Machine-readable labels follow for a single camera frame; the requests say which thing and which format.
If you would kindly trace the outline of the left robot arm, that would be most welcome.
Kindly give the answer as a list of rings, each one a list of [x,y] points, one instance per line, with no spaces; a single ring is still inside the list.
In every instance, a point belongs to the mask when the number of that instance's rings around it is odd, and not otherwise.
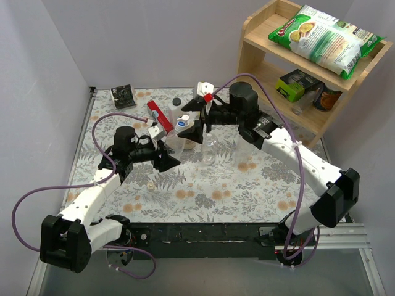
[[[154,125],[148,134],[137,136],[131,126],[117,128],[113,144],[107,148],[88,187],[58,215],[48,215],[41,225],[40,260],[80,273],[92,253],[107,244],[127,246],[134,235],[128,218],[108,215],[95,223],[94,216],[132,172],[136,163],[151,162],[165,172],[180,164],[171,156],[162,138],[165,131]]]

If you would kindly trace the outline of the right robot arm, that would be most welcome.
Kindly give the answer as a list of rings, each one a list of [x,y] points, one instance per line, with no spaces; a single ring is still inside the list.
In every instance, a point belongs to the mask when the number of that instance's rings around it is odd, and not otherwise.
[[[203,88],[182,107],[184,112],[199,112],[194,125],[179,136],[203,142],[203,133],[214,125],[236,125],[240,136],[257,149],[270,154],[300,176],[318,196],[312,205],[295,209],[265,235],[265,242],[295,244],[302,234],[317,226],[335,227],[357,203],[360,175],[354,169],[342,170],[297,142],[285,125],[261,111],[258,95],[249,83],[233,83],[229,101],[224,102]]]

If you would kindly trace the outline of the clear plastic bottle large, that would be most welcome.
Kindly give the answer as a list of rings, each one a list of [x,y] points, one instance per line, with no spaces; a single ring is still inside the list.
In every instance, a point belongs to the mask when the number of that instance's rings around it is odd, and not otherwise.
[[[255,147],[245,141],[241,136],[238,136],[238,140],[234,152],[234,163],[239,165],[240,163],[247,163],[249,157],[252,156]]]

